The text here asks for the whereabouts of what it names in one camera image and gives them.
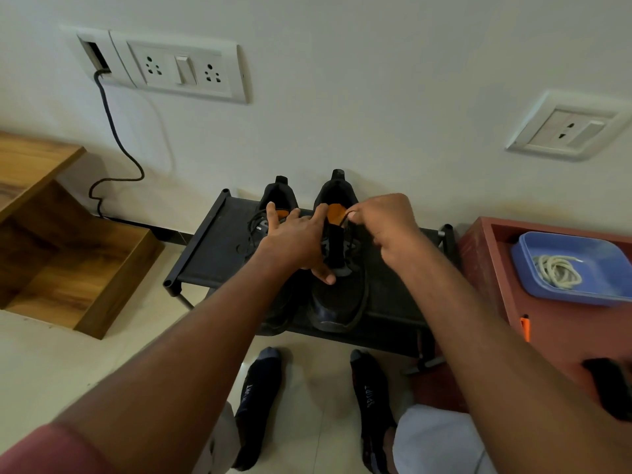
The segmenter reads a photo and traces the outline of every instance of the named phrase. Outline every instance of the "hand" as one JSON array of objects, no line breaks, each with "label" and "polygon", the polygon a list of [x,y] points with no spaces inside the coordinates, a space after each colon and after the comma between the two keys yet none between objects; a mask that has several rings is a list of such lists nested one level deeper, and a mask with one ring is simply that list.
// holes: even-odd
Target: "hand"
[{"label": "hand", "polygon": [[323,203],[316,207],[313,216],[300,216],[296,208],[279,222],[276,206],[270,202],[265,207],[268,216],[268,235],[261,240],[261,249],[272,253],[282,263],[287,263],[291,272],[297,269],[311,269],[314,276],[327,284],[334,284],[336,276],[323,261],[320,249],[323,224],[328,206]]},{"label": "hand", "polygon": [[391,267],[399,248],[420,238],[413,208],[401,193],[369,198],[347,209],[346,214],[352,223],[367,227],[382,248],[384,262]]}]

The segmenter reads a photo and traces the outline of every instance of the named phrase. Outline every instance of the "black baseboard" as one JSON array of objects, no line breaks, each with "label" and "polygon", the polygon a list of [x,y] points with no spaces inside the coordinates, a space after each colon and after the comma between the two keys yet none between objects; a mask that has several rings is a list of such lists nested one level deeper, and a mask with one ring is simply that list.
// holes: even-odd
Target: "black baseboard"
[{"label": "black baseboard", "polygon": [[133,226],[146,227],[151,230],[154,236],[158,239],[158,241],[163,241],[165,243],[173,243],[174,245],[182,245],[186,246],[191,238],[193,238],[193,234],[189,234],[187,232],[180,232],[173,229],[167,229],[165,227],[152,226],[150,224],[143,223],[135,223],[133,221],[127,221],[126,219],[119,218],[108,218],[112,221],[116,221],[118,223],[131,224]]}]

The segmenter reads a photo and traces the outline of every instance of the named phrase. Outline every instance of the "blue container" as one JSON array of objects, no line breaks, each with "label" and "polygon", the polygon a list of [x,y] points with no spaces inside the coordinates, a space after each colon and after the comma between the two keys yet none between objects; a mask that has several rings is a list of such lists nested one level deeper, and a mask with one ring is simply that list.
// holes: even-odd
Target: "blue container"
[{"label": "blue container", "polygon": [[[581,284],[573,289],[551,286],[538,274],[533,256],[573,256],[571,261],[581,275]],[[511,256],[526,292],[538,298],[574,303],[615,306],[632,302],[632,264],[609,241],[550,232],[529,231],[511,248]]]}]

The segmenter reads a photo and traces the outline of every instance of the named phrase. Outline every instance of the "shoe heel tab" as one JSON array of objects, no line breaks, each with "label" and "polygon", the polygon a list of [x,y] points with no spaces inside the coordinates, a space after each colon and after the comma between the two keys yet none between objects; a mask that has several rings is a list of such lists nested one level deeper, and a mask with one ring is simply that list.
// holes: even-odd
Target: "shoe heel tab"
[{"label": "shoe heel tab", "polygon": [[344,170],[343,169],[334,169],[331,174],[331,179],[344,179]]}]

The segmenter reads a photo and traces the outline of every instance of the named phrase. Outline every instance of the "black sock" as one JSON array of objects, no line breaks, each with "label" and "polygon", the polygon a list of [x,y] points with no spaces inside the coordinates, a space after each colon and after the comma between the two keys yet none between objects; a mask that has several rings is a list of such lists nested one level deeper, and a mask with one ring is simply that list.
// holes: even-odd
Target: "black sock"
[{"label": "black sock", "polygon": [[241,389],[241,403],[235,421],[240,431],[241,449],[233,468],[246,471],[255,465],[261,453],[265,424],[281,379],[280,352],[265,348],[252,363]]},{"label": "black sock", "polygon": [[353,350],[351,363],[353,390],[362,421],[362,461],[374,474],[387,474],[384,433],[397,426],[389,404],[388,382],[370,354]]}]

